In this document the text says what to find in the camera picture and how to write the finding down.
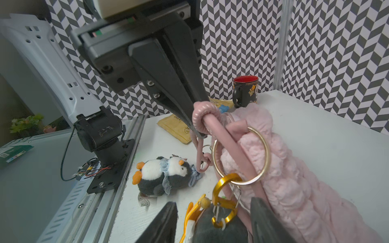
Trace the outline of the green plant background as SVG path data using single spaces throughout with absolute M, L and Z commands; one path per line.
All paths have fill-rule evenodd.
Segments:
M 69 128 L 69 124 L 60 117 L 48 125 L 43 124 L 44 116 L 41 114 L 30 115 L 25 118 L 15 118 L 11 121 L 9 131 L 11 134 L 19 134 L 21 137 L 30 137 L 40 134 L 48 134 Z

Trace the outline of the black red floral mug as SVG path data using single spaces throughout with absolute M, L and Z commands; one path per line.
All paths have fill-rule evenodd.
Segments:
M 259 78 L 256 76 L 241 76 L 233 80 L 233 103 L 235 108 L 246 107 L 257 103 L 257 87 Z

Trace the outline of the aluminium corner post left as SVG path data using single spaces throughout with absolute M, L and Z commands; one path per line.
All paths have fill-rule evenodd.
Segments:
M 286 49 L 288 46 L 288 36 L 292 19 L 291 15 L 293 12 L 293 3 L 294 0 L 286 0 L 283 1 L 282 4 L 282 15 L 279 29 L 278 49 L 273 81 L 273 89 L 278 91 L 282 90 L 282 75 L 286 58 Z

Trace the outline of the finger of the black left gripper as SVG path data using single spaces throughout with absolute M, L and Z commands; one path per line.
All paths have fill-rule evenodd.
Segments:
M 191 29 L 185 21 L 175 19 L 174 22 L 164 27 L 162 46 L 192 103 L 209 101 L 201 77 Z
M 128 54 L 150 96 L 159 105 L 177 115 L 197 136 L 200 136 L 199 130 L 192 122 L 194 103 L 186 95 L 162 42 L 150 38 L 131 44 L 128 47 Z

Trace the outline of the grey plush yellow flower charm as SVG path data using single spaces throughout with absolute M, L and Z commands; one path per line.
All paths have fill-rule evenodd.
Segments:
M 222 177 L 216 184 L 209 199 L 205 194 L 196 203 L 190 203 L 184 219 L 181 243 L 249 243 L 251 234 L 239 218 L 241 213 L 241 189 L 236 186 L 238 198 L 220 196 L 233 181 L 241 182 L 241 177 L 232 173 Z

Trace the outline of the penguin plush charm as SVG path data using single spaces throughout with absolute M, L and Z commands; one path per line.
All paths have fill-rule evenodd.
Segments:
M 139 205 L 148 207 L 151 198 L 169 196 L 177 190 L 193 187 L 201 178 L 202 173 L 195 165 L 189 164 L 186 158 L 173 155 L 137 163 L 132 184 L 139 189 Z

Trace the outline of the pink fluffy bag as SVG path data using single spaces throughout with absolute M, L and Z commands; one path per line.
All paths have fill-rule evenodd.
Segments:
M 248 182 L 242 191 L 243 206 L 250 209 L 253 197 L 264 199 L 297 242 L 382 242 L 351 202 L 293 156 L 273 132 L 268 110 L 251 103 L 221 113 L 209 101 L 196 102 L 192 122 L 216 143 L 212 162 L 219 175 L 237 173 Z

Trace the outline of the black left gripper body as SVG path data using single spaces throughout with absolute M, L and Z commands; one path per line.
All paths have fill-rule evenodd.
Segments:
M 108 4 L 119 11 L 103 17 L 97 3 L 87 1 L 86 6 L 97 20 L 73 30 L 71 39 L 81 56 L 115 92 L 143 83 L 129 58 L 128 47 L 150 38 L 162 42 L 164 27 L 175 19 L 185 21 L 190 27 L 200 65 L 203 24 L 199 1 L 146 1 L 135 6 L 110 1 Z

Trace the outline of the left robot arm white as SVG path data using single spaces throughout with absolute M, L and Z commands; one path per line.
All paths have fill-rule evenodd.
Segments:
M 117 94 L 143 83 L 151 98 L 178 116 L 198 137 L 193 105 L 207 101 L 200 72 L 203 24 L 199 1 L 85 1 L 96 22 L 75 29 L 81 56 Z M 87 192 L 117 189 L 128 176 L 135 140 L 124 140 L 121 120 L 90 94 L 54 39 L 48 22 L 12 14 L 1 33 L 49 92 L 84 149 L 102 170 Z

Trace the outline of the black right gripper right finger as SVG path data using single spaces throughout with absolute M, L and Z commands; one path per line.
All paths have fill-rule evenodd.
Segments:
M 251 199 L 250 214 L 254 243 L 296 242 L 262 198 Z

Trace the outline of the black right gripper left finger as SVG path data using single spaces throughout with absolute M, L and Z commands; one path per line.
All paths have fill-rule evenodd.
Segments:
M 136 243 L 174 243 L 177 219 L 177 204 L 167 202 Z

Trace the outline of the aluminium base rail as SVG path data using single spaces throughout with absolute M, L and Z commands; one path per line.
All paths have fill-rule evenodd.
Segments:
M 124 166 L 101 177 L 83 177 L 77 181 L 37 242 L 108 242 L 145 121 L 144 116 L 123 121 L 128 144 Z

